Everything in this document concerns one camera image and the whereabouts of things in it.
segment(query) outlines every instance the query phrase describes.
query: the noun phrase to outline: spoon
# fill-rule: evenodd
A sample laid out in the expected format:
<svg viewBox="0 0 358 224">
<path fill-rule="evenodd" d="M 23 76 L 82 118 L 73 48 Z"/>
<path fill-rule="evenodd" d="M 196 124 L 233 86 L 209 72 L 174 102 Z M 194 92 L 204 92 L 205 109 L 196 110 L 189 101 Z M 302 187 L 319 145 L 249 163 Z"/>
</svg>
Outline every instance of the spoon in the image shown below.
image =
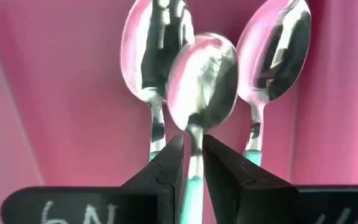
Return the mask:
<svg viewBox="0 0 358 224">
<path fill-rule="evenodd" d="M 244 157 L 260 166 L 264 107 L 298 79 L 308 53 L 311 16 L 304 0 L 265 2 L 246 25 L 237 46 L 238 95 L 251 107 Z"/>
<path fill-rule="evenodd" d="M 222 123 L 237 100 L 238 62 L 225 37 L 205 33 L 186 44 L 170 72 L 167 105 L 175 124 L 190 135 L 193 149 L 181 223 L 202 223 L 203 133 Z"/>
<path fill-rule="evenodd" d="M 137 0 L 124 26 L 120 63 L 125 83 L 152 113 L 150 160 L 165 146 L 162 105 L 172 63 L 194 41 L 184 0 Z"/>
</svg>

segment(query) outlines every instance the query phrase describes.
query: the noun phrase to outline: pink background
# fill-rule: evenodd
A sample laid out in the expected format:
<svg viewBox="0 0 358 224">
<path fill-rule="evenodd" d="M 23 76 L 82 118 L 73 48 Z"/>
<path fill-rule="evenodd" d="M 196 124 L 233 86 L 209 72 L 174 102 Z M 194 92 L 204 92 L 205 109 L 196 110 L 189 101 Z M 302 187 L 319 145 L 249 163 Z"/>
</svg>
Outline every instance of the pink background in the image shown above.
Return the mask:
<svg viewBox="0 0 358 224">
<path fill-rule="evenodd" d="M 263 2 L 188 0 L 196 32 L 234 43 Z M 119 68 L 132 3 L 0 0 L 0 204 L 31 185 L 120 185 L 146 165 L 150 111 Z M 265 108 L 262 166 L 297 184 L 358 184 L 358 1 L 309 4 L 309 57 Z M 180 132 L 165 114 L 170 139 Z M 212 134 L 241 152 L 249 125 L 238 101 Z"/>
</svg>

